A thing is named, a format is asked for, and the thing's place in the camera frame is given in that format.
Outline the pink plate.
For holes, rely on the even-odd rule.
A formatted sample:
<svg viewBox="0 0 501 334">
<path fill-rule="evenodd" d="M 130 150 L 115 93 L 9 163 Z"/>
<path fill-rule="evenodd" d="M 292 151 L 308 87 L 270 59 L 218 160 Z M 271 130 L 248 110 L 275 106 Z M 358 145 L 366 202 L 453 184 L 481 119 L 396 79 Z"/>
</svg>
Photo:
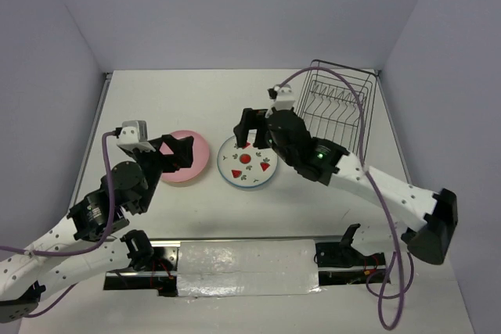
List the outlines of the pink plate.
<svg viewBox="0 0 501 334">
<path fill-rule="evenodd" d="M 207 166 L 210 157 L 210 148 L 206 139 L 195 131 L 178 130 L 171 133 L 176 138 L 193 136 L 193 164 L 191 168 L 182 168 L 174 173 L 164 173 L 161 181 L 165 183 L 186 181 L 200 175 Z"/>
</svg>

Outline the white blue-rimmed fruit plate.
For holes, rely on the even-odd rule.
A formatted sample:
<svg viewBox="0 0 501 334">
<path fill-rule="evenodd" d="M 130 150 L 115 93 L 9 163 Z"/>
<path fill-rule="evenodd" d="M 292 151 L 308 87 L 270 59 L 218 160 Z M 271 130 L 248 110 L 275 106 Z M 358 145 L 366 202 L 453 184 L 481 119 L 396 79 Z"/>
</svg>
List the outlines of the white blue-rimmed fruit plate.
<svg viewBox="0 0 501 334">
<path fill-rule="evenodd" d="M 271 180 L 279 165 L 271 149 L 254 147 L 256 131 L 251 131 L 247 144 L 240 148 L 236 137 L 222 143 L 217 155 L 217 167 L 222 178 L 239 189 L 254 189 Z"/>
</svg>

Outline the dark wire dish rack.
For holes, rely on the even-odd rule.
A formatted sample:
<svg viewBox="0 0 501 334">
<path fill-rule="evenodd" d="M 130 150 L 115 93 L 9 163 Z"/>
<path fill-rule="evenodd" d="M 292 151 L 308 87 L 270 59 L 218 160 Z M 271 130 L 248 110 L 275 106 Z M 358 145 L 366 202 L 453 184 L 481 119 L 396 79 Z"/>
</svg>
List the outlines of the dark wire dish rack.
<svg viewBox="0 0 501 334">
<path fill-rule="evenodd" d="M 367 150 L 377 93 L 377 72 L 314 59 L 306 73 L 296 113 L 311 136 L 353 153 Z"/>
</svg>

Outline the yellow plate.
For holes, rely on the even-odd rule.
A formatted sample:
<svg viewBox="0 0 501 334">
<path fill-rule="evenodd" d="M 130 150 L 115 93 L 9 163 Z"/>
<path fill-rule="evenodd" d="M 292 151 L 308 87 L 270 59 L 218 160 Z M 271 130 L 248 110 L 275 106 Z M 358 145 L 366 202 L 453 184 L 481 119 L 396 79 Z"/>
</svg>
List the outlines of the yellow plate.
<svg viewBox="0 0 501 334">
<path fill-rule="evenodd" d="M 194 184 L 197 184 L 199 181 L 203 180 L 204 177 L 201 176 L 201 175 L 198 175 L 194 178 L 191 178 L 189 180 L 186 180 L 186 181 L 180 181 L 180 182 L 172 182 L 173 186 L 190 186 L 190 185 L 194 185 Z"/>
</svg>

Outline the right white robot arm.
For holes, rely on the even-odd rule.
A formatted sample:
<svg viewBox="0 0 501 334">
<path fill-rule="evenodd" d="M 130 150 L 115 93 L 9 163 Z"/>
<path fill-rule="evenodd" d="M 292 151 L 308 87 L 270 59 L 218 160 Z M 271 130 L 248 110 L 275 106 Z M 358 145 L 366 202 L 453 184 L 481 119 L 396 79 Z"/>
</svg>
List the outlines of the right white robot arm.
<svg viewBox="0 0 501 334">
<path fill-rule="evenodd" d="M 310 135 L 293 110 L 243 110 L 234 127 L 236 144 L 272 149 L 303 178 L 339 189 L 389 212 L 389 224 L 377 227 L 366 219 L 350 224 L 341 237 L 341 256 L 358 264 L 366 256 L 386 253 L 396 245 L 427 264 L 445 261 L 458 224 L 457 197 L 448 189 L 433 192 L 398 180 L 360 159 L 345 147 Z"/>
</svg>

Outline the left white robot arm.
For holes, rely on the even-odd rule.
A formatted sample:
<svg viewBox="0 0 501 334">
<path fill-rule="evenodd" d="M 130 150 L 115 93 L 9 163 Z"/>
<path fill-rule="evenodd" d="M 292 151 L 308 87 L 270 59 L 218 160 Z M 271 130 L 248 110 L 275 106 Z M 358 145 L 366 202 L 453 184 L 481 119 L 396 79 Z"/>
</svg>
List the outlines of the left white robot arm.
<svg viewBox="0 0 501 334">
<path fill-rule="evenodd" d="M 1 262 L 1 321 L 36 316 L 43 297 L 100 272 L 155 263 L 150 240 L 142 230 L 119 239 L 110 235 L 128 226 L 124 213 L 144 214 L 160 177 L 190 168 L 193 137 L 163 135 L 148 141 L 127 140 L 122 128 L 102 136 L 105 175 L 99 189 L 87 194 L 47 233 L 23 249 L 4 246 Z"/>
</svg>

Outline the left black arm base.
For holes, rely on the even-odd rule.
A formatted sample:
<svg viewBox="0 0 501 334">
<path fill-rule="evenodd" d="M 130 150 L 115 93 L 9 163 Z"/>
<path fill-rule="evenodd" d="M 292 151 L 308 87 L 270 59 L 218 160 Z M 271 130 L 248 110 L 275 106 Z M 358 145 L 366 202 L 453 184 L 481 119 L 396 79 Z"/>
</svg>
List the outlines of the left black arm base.
<svg viewBox="0 0 501 334">
<path fill-rule="evenodd" d="M 149 239 L 140 230 L 131 230 L 118 242 L 125 247 L 128 263 L 123 268 L 106 273 L 104 290 L 153 290 L 162 297 L 178 295 L 179 242 Z"/>
</svg>

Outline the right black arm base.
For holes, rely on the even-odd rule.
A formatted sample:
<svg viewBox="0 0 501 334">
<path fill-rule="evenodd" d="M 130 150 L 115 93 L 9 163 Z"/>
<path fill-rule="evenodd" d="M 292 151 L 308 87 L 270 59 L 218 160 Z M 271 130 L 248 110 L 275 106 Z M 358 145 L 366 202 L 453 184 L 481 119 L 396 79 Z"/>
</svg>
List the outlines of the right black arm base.
<svg viewBox="0 0 501 334">
<path fill-rule="evenodd" d="M 352 224 L 338 240 L 315 242 L 314 262 L 318 267 L 319 285 L 345 286 L 381 283 L 386 272 L 382 253 L 364 256 L 351 244 L 360 224 Z"/>
</svg>

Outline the silver tape-covered panel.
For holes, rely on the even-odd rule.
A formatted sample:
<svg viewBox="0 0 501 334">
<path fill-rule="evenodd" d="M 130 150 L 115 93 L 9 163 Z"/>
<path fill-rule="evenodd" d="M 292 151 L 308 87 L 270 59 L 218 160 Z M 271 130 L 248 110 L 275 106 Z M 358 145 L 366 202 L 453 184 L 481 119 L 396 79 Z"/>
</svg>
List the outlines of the silver tape-covered panel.
<svg viewBox="0 0 501 334">
<path fill-rule="evenodd" d="M 183 242 L 179 251 L 180 297 L 289 296 L 320 291 L 311 239 Z"/>
</svg>

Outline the aluminium table rail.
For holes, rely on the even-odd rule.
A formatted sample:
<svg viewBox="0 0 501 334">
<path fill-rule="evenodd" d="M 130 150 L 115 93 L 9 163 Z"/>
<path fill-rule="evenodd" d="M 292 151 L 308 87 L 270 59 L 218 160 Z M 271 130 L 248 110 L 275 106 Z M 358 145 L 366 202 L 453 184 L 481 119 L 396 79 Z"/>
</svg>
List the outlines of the aluminium table rail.
<svg viewBox="0 0 501 334">
<path fill-rule="evenodd" d="M 83 179 L 83 176 L 85 173 L 85 168 L 86 168 L 87 163 L 88 163 L 88 158 L 89 158 L 90 152 L 92 151 L 92 145 L 93 145 L 93 142 L 94 142 L 94 139 L 96 136 L 96 129 L 99 125 L 99 119 L 100 119 L 101 113 L 103 111 L 103 106 L 104 106 L 104 103 L 106 101 L 106 95 L 107 95 L 107 92 L 109 90 L 112 76 L 113 76 L 112 72 L 106 72 L 104 74 L 104 81 L 103 81 L 103 86 L 102 86 L 102 89 L 101 89 L 101 92 L 99 95 L 99 101 L 98 101 L 96 111 L 95 111 L 95 114 L 94 114 L 94 117 L 92 120 L 90 134 L 89 134 L 86 146 L 85 146 L 85 153 L 83 156 L 83 160 L 81 161 L 81 165 L 80 165 L 80 168 L 78 171 L 77 179 L 76 179 L 75 186 L 74 186 L 74 189 L 72 192 L 72 196 L 70 198 L 70 204 L 69 204 L 68 208 L 71 208 L 73 205 L 75 205 L 77 203 L 77 198 L 78 198 L 78 194 L 79 194 L 80 189 L 81 189 L 81 183 L 82 183 L 82 179 Z"/>
</svg>

